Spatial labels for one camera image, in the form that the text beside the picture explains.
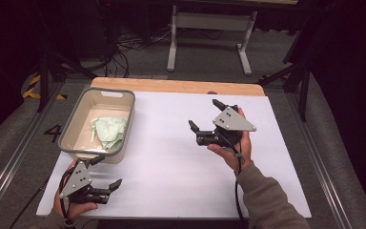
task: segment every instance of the number 4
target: number 4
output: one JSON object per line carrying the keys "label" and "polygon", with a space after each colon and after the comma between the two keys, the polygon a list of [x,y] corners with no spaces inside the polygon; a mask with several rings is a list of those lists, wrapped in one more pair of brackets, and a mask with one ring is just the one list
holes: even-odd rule
{"label": "number 4", "polygon": [[61,126],[56,124],[54,127],[52,127],[51,129],[47,130],[44,135],[54,135],[53,139],[52,139],[52,142],[51,143],[54,143],[55,140],[57,139],[57,137],[59,135],[61,135]]}

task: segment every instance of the white board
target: white board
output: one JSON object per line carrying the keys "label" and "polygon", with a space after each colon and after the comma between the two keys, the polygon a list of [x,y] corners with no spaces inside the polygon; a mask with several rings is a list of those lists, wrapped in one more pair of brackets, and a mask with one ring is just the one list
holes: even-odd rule
{"label": "white board", "polygon": [[[311,216],[294,165],[268,97],[221,94],[135,93],[135,114],[124,159],[99,163],[89,171],[94,188],[108,188],[122,178],[106,205],[84,216],[98,219],[237,219],[235,177],[224,160],[198,146],[188,121],[200,130],[215,128],[220,111],[216,98],[238,105],[256,127],[251,133],[252,158],[266,177],[274,177],[289,201],[305,218]],[[46,216],[71,157],[61,153],[37,209]],[[239,201],[245,217],[248,211]]]}

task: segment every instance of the yellow tape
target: yellow tape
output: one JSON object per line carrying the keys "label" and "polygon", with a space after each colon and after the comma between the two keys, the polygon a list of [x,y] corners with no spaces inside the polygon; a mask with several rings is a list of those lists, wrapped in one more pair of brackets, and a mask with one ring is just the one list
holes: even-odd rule
{"label": "yellow tape", "polygon": [[[40,94],[34,94],[32,92],[32,90],[34,89],[35,85],[37,85],[38,81],[40,81],[40,75],[37,75],[34,77],[34,79],[31,81],[31,83],[29,84],[28,88],[26,89],[26,91],[23,93],[23,97],[26,98],[26,97],[31,97],[31,98],[41,98],[41,95]],[[61,99],[61,100],[64,100],[64,99],[67,99],[67,95],[66,94],[59,94],[57,96],[57,99]]]}

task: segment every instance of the person's arm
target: person's arm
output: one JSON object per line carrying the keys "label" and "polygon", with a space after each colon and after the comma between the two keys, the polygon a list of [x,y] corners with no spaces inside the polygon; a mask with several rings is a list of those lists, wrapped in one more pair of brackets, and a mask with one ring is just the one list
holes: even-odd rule
{"label": "person's arm", "polygon": [[[245,117],[242,109],[239,108],[238,112]],[[241,171],[238,159],[232,152],[215,144],[210,144],[207,148],[224,158],[234,172],[239,174],[237,181],[244,191],[243,200],[256,228],[310,228],[307,220],[288,202],[279,183],[271,177],[264,177],[255,167],[251,160],[252,142],[249,132],[243,132],[240,143],[235,146],[244,159]]]}
{"label": "person's arm", "polygon": [[264,177],[251,163],[237,177],[243,189],[243,201],[256,228],[310,228],[288,202],[287,195],[272,177]]}
{"label": "person's arm", "polygon": [[64,219],[61,215],[51,209],[51,212],[46,216],[46,218],[36,224],[33,225],[30,229],[63,229],[65,228]]}
{"label": "person's arm", "polygon": [[[68,170],[75,166],[73,161]],[[97,209],[97,204],[94,202],[87,202],[83,204],[73,203],[69,209],[69,219],[75,221],[78,219],[79,215],[89,212],[91,210]],[[59,200],[59,190],[55,193],[54,204],[52,206],[51,212],[46,216],[44,221],[32,226],[30,229],[62,229],[65,228],[64,216],[61,210],[61,203]]]}

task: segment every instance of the metal stand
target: metal stand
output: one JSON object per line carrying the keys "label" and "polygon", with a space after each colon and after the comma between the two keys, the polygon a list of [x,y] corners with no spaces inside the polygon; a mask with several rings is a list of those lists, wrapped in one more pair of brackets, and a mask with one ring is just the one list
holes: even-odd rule
{"label": "metal stand", "polygon": [[61,63],[67,64],[90,79],[98,76],[84,69],[80,64],[76,64],[63,55],[54,52],[50,43],[43,43],[42,49],[43,53],[40,56],[40,105],[37,112],[41,112],[49,101],[49,72],[56,82],[64,82],[67,78],[65,69],[61,66]]}
{"label": "metal stand", "polygon": [[174,71],[176,59],[176,30],[177,28],[209,29],[223,31],[244,31],[245,35],[242,44],[237,44],[240,61],[243,72],[251,75],[252,70],[246,56],[246,47],[254,27],[254,21],[257,11],[252,11],[250,16],[220,15],[207,13],[177,12],[176,6],[173,6],[172,13],[172,41],[169,50],[168,67],[169,72]]}
{"label": "metal stand", "polygon": [[[338,13],[339,5],[332,4],[327,7],[323,12],[316,14],[316,18],[320,21],[313,34],[309,37],[309,43],[306,46],[305,50],[303,50],[302,54],[299,58],[291,65],[290,67],[281,70],[278,73],[274,73],[273,75],[262,79],[258,82],[260,86],[265,86],[270,82],[281,78],[282,76],[288,75],[288,80],[283,86],[283,90],[285,93],[293,93],[299,83],[301,84],[300,98],[298,101],[298,112],[303,121],[306,121],[305,112],[306,112],[306,104],[307,104],[307,95],[308,95],[308,84],[310,79],[311,68],[313,65],[313,60],[317,57],[321,47],[327,42],[330,38],[331,32],[335,29],[338,22],[334,16]],[[301,33],[296,38],[305,32],[305,27],[309,25],[308,22],[304,25]]]}

